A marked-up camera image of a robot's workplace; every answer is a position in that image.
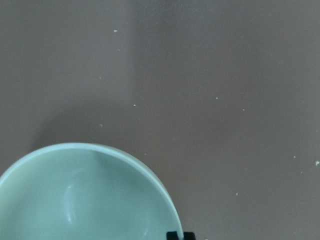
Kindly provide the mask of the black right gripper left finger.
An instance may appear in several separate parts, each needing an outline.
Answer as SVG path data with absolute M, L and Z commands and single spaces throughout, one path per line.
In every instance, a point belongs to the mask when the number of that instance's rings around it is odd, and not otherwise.
M 178 233 L 176 231 L 169 231 L 166 233 L 167 240 L 179 240 Z

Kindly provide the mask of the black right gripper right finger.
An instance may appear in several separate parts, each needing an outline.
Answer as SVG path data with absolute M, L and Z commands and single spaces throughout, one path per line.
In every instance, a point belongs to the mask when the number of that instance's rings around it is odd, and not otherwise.
M 183 233 L 183 240 L 196 240 L 196 235 L 194 232 L 185 231 Z

